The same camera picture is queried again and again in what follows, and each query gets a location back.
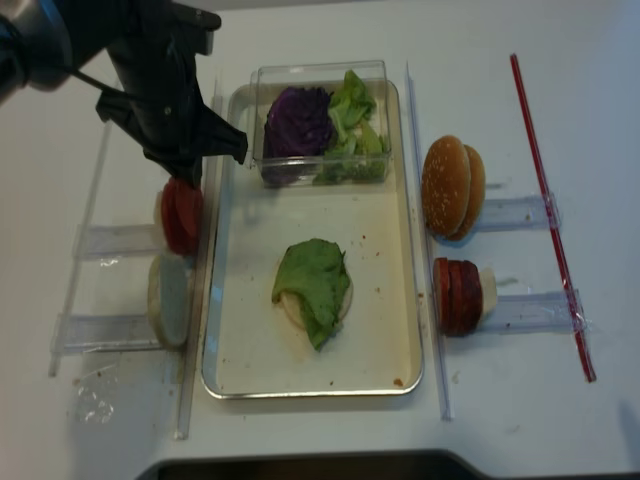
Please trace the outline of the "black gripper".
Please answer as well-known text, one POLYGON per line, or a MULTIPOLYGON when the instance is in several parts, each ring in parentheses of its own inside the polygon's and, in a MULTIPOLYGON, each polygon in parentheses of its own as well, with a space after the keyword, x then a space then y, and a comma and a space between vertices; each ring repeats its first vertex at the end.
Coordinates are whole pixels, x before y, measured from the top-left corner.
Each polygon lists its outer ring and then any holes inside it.
POLYGON ((124 91, 103 92, 96 110, 136 140, 147 159, 199 188, 203 156, 243 164, 248 139, 204 104, 197 54, 175 24, 174 3, 131 2, 124 33, 107 47, 124 91))

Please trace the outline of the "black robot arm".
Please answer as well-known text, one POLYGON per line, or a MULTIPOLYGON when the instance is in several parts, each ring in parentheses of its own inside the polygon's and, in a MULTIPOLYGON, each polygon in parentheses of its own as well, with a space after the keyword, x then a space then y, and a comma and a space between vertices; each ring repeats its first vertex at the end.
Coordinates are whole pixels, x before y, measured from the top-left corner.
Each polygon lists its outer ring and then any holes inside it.
POLYGON ((144 156, 197 187, 202 161, 243 163, 244 132, 207 107, 196 55, 212 51, 219 15, 175 1, 4 1, 1 97, 53 91, 69 77, 100 90, 96 111, 144 156))

